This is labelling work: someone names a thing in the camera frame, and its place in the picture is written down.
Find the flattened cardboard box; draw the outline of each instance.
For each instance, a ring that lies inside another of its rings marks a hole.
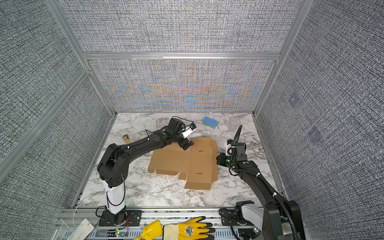
[[[217,181],[217,144],[211,137],[191,139],[194,142],[187,150],[177,143],[154,150],[148,172],[175,176],[187,180],[186,189],[211,189]]]

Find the yellow toy scoop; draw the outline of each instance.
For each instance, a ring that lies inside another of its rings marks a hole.
[[[160,221],[156,220],[154,222],[151,222],[147,226],[143,228],[143,233],[135,238],[134,240],[153,240],[163,234],[163,228],[161,227]]]

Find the gray fabric wall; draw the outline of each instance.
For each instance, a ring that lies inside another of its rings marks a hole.
[[[0,2],[0,162],[82,71],[43,0]]]
[[[83,70],[43,0],[0,2],[0,161]],[[0,239],[48,239],[110,115],[85,79],[0,183]]]
[[[72,204],[110,115],[85,79],[0,185],[1,239],[48,239]]]
[[[264,60],[91,60],[118,112],[252,111]]]
[[[59,0],[84,51],[280,52],[300,0]]]
[[[384,5],[315,0],[260,112],[312,239],[383,239]]]

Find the work glove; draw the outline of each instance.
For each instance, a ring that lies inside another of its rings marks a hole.
[[[163,240],[214,240],[209,232],[215,232],[212,223],[202,223],[205,217],[197,217],[179,224],[168,224],[164,226]]]

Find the white marble tabletop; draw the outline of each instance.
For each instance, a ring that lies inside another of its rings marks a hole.
[[[197,129],[189,137],[212,137],[217,142],[219,152],[225,150],[226,140],[233,139],[236,133],[238,126],[232,124],[240,121],[243,129],[239,142],[247,144],[248,159],[253,160],[258,165],[267,181],[276,188],[251,114],[120,113],[93,168],[78,205],[102,206],[106,204],[104,187],[96,168],[108,145],[112,143],[125,144],[125,140],[122,138],[125,134],[129,135],[130,142],[142,139],[147,135],[145,129],[150,131],[160,129],[169,123],[172,116],[195,121]],[[203,125],[202,120],[205,116],[218,121],[218,126],[212,129]],[[124,201],[126,206],[232,207],[238,201],[252,200],[261,207],[251,188],[240,177],[231,176],[228,168],[218,167],[218,180],[212,183],[211,190],[184,189],[185,181],[179,180],[178,175],[148,173],[147,168],[151,156],[152,152],[147,153],[129,165],[128,177],[125,180],[126,196]]]

